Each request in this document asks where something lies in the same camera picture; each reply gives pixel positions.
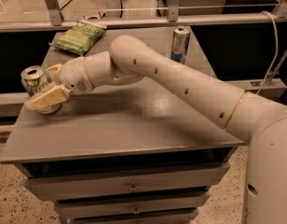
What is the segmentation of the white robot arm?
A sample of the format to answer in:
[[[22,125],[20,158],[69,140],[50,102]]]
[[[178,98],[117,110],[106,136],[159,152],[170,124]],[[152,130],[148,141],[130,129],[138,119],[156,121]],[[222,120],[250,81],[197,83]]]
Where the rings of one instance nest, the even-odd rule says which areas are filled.
[[[242,224],[287,224],[287,106],[170,60],[141,40],[116,37],[109,50],[47,68],[26,106],[40,110],[102,85],[149,77],[249,146]]]

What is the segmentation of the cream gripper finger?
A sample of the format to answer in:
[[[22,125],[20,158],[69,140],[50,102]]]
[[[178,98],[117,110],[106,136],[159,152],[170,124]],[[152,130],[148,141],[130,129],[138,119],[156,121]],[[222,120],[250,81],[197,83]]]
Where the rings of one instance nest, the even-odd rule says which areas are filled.
[[[61,84],[61,78],[60,78],[60,72],[62,70],[62,64],[58,63],[55,65],[52,65],[47,68],[48,73],[50,74],[51,79],[56,83],[56,84]]]
[[[32,96],[24,105],[30,110],[40,110],[51,105],[59,105],[68,100],[70,92],[63,85],[54,85],[48,90]]]

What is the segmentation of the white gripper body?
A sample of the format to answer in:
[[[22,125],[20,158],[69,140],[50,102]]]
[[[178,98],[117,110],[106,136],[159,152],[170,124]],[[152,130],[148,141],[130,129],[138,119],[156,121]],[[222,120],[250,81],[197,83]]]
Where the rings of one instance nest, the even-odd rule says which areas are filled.
[[[61,83],[72,94],[80,95],[94,90],[89,81],[84,57],[79,57],[66,62],[60,71]]]

